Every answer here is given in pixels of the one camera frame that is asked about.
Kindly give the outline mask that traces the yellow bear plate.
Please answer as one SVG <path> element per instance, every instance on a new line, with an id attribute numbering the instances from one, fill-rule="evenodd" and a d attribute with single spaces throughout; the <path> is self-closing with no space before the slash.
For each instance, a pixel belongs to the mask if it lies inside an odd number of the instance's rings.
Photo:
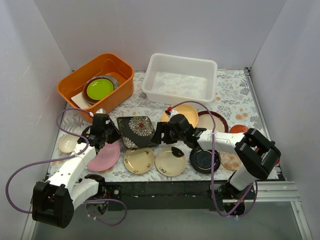
<path id="1" fill-rule="evenodd" d="M 170 124 L 182 130 L 195 129 L 199 117 L 196 109 L 189 104 L 182 103 L 169 106 L 160 118 L 160 122 Z"/>

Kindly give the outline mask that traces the black floral rectangular plate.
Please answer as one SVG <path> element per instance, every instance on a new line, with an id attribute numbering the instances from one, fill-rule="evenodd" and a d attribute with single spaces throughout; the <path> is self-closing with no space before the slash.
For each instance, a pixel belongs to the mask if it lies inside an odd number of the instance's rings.
<path id="1" fill-rule="evenodd" d="M 116 119 L 123 144 L 128 149 L 151 148 L 155 128 L 148 116 L 124 116 Z"/>

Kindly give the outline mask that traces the red rimmed grey plate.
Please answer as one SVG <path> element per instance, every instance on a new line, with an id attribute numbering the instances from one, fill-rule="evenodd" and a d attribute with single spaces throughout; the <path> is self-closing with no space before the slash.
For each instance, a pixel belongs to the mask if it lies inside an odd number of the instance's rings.
<path id="1" fill-rule="evenodd" d="M 214 111 L 211 111 L 211 115 L 213 116 L 215 123 L 214 131 L 219 133 L 228 133 L 229 126 L 225 118 Z M 198 112 L 198 123 L 196 127 L 212 130 L 214 127 L 214 123 L 212 121 L 211 115 L 206 110 Z"/>

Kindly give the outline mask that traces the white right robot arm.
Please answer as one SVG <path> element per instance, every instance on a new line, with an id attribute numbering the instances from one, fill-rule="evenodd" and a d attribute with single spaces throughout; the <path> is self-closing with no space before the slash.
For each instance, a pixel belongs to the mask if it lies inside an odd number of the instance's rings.
<path id="1" fill-rule="evenodd" d="M 206 128 L 193 127 L 182 114 L 173 116 L 168 122 L 157 123 L 152 143 L 174 144 L 178 141 L 191 149 L 220 151 L 239 157 L 242 166 L 223 188 L 232 199 L 243 195 L 254 181 L 266 180 L 281 157 L 275 142 L 254 128 L 242 133 L 214 133 Z"/>

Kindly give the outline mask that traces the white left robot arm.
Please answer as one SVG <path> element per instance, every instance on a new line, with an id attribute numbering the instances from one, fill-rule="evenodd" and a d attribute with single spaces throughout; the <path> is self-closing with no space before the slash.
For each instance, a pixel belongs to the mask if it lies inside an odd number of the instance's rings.
<path id="1" fill-rule="evenodd" d="M 103 199 L 107 193 L 104 177 L 89 174 L 81 179 L 80 176 L 106 143 L 114 143 L 120 137 L 119 130 L 108 114 L 94 114 L 92 125 L 82 132 L 71 158 L 47 181 L 39 181 L 34 186 L 33 220 L 65 228 L 82 203 Z"/>

